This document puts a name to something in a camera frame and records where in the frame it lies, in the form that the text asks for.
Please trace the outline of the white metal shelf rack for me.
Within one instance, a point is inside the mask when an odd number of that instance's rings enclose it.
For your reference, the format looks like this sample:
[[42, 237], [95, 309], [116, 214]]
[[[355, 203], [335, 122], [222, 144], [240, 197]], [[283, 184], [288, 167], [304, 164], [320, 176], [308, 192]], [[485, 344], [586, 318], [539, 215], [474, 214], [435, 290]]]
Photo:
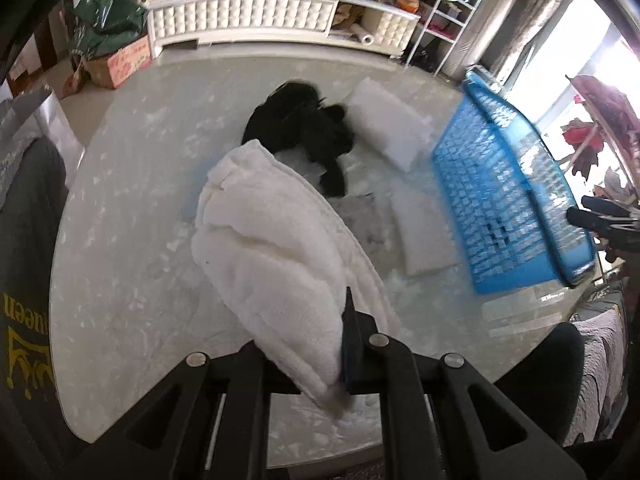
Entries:
[[418, 36], [411, 44], [405, 60], [405, 66], [409, 66], [418, 51], [422, 48], [423, 40], [430, 37], [441, 44], [445, 50], [438, 56], [438, 63], [434, 69], [434, 75], [438, 75], [450, 58], [454, 48], [457, 47], [463, 33], [468, 29], [476, 11], [483, 0], [434, 0], [429, 4], [425, 18], [420, 19]]

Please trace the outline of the white foam pillow block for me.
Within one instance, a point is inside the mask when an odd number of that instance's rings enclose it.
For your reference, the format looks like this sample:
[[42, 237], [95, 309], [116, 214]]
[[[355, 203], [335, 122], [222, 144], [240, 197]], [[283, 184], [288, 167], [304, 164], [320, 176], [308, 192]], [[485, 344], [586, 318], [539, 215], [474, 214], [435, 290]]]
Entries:
[[360, 81], [344, 104], [352, 131], [402, 172], [433, 146], [431, 119], [371, 78]]

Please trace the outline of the black plush cloth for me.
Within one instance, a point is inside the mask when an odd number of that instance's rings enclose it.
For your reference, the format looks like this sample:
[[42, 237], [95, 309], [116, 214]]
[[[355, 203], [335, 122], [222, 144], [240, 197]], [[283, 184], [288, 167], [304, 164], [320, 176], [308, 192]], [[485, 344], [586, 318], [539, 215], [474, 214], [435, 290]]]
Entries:
[[340, 157], [355, 144], [345, 122], [346, 108], [325, 106], [316, 86], [290, 80], [281, 84], [254, 109], [242, 142], [256, 140], [272, 154], [301, 148], [308, 162], [324, 169], [320, 188], [326, 197], [343, 197], [347, 184]]

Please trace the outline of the grey stained cloth pad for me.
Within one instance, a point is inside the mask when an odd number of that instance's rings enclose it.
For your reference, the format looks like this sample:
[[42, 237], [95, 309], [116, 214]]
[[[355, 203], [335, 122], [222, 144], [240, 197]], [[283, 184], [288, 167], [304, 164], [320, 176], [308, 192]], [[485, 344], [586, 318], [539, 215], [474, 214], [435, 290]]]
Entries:
[[395, 267], [396, 256], [390, 226], [375, 196], [372, 193], [347, 195], [330, 198], [329, 203], [352, 231], [384, 280]]

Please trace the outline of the green plastic bag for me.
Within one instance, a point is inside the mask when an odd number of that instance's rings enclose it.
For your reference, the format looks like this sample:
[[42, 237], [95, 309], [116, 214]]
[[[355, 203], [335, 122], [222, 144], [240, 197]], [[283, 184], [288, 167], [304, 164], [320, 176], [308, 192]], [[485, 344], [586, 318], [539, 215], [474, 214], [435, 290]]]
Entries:
[[148, 10], [134, 0], [79, 0], [70, 53], [85, 60], [103, 58], [141, 38]]

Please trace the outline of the white tufted TV cabinet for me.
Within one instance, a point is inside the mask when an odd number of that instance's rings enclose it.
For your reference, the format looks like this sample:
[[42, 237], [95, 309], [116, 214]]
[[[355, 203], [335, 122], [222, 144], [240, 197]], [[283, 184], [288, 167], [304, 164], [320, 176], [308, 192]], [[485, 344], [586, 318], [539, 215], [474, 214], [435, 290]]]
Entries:
[[[349, 30], [354, 23], [373, 35], [373, 44], [360, 44]], [[400, 58], [418, 23], [416, 14], [373, 0], [170, 0], [148, 11], [153, 56], [194, 41], [318, 44]]]

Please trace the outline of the wooden drying rack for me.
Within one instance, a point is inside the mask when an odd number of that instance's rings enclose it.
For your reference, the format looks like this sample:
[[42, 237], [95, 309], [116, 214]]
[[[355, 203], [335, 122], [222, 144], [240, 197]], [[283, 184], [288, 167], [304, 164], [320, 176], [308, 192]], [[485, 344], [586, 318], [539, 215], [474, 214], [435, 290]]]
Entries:
[[595, 76], [578, 75], [568, 81], [639, 196], [639, 117], [628, 98]]

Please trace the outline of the red hanging garment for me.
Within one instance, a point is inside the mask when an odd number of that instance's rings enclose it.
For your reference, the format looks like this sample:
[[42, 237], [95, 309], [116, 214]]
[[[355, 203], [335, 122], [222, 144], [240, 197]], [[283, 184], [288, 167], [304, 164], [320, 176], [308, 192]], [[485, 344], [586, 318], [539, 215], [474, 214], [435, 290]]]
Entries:
[[574, 118], [562, 127], [562, 137], [574, 150], [570, 163], [572, 175], [580, 174], [587, 180], [591, 168], [599, 165], [598, 155], [604, 148], [600, 126]]

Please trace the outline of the orange printed cardboard box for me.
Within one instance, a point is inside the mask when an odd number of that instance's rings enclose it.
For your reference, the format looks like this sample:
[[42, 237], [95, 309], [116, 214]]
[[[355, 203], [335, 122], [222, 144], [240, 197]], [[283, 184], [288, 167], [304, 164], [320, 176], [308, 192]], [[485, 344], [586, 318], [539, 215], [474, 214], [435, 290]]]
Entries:
[[83, 60], [82, 66], [96, 86], [115, 90], [151, 62], [149, 37], [143, 36], [109, 56]]

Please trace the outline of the white quilted towel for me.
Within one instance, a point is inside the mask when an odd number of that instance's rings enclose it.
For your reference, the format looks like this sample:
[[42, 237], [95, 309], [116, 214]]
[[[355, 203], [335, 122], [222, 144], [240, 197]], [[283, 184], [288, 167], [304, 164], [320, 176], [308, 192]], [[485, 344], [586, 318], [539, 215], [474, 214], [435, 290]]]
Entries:
[[370, 258], [329, 202], [256, 140], [209, 170], [195, 263], [256, 346], [319, 408], [340, 418], [346, 301], [395, 335], [397, 314]]

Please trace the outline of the white rectangular sponge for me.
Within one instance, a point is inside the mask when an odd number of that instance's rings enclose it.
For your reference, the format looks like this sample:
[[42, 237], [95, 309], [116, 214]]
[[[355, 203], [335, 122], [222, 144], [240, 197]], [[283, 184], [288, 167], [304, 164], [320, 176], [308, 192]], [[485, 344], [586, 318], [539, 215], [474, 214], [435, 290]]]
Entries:
[[400, 181], [390, 196], [409, 276], [439, 272], [461, 262], [438, 199]]

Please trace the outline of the paper towel roll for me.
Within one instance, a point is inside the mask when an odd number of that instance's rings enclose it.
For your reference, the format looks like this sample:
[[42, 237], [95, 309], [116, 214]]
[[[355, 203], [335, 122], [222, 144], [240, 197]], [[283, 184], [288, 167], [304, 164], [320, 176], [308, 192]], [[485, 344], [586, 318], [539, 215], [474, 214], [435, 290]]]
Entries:
[[373, 35], [363, 28], [361, 25], [354, 23], [349, 26], [349, 30], [358, 38], [360, 44], [370, 46], [374, 43]]

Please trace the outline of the patterned beige curtain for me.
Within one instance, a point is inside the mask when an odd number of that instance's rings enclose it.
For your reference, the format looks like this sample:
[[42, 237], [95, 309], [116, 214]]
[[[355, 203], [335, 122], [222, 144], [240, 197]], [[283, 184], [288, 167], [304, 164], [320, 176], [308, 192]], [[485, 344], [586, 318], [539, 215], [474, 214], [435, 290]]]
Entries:
[[544, 28], [563, 0], [524, 0], [524, 6], [516, 14], [512, 32], [506, 36], [490, 71], [499, 84], [504, 84], [514, 70], [525, 47]]

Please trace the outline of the pink clothes pile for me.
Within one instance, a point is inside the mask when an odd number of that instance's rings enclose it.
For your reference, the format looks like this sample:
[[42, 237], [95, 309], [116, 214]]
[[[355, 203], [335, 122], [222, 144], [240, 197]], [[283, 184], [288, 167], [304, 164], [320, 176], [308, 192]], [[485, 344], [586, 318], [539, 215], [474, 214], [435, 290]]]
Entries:
[[575, 76], [572, 85], [594, 105], [626, 150], [639, 143], [639, 118], [623, 92], [590, 75]]

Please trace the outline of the blue plastic laundry basket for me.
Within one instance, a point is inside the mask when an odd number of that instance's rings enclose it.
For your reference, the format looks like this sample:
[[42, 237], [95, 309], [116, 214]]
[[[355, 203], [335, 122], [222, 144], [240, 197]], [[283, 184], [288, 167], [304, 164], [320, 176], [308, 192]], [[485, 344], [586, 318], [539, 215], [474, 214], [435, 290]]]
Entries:
[[566, 212], [576, 200], [536, 126], [480, 76], [433, 152], [474, 289], [481, 295], [558, 281], [575, 288], [596, 264], [591, 235]]

